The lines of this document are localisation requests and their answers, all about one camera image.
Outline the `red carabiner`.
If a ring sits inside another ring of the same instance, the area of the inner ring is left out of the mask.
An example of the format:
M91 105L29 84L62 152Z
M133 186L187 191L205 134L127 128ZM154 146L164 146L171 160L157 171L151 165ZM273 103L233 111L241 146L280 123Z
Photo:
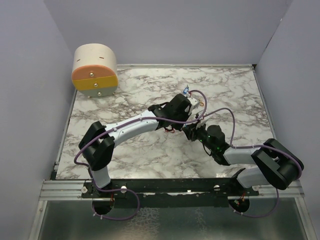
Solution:
M174 133L175 132L175 130L173 128L166 128L165 127L164 130L166 133Z

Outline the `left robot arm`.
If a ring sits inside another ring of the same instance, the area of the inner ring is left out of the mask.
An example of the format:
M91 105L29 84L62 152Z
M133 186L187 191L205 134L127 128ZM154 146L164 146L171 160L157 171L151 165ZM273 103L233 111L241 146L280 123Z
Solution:
M82 156L95 182L94 193L101 198L110 193L108 164L118 145L142 133L169 126L180 130L198 105L197 99L179 93L171 101L151 105L138 116L127 120L109 125L102 125L100 121L92 123L78 147L83 150Z

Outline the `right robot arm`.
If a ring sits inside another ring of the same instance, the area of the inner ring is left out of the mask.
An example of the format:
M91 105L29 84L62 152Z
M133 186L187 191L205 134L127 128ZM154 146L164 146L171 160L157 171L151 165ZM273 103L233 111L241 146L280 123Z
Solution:
M285 190L302 175L303 163L274 138L260 145L236 147L226 142L225 134L218 125L207 127L194 123L183 127L182 131L189 141L200 141L219 165L256 165L235 174L236 179L230 182L229 189L236 196L258 185L272 185L278 190Z

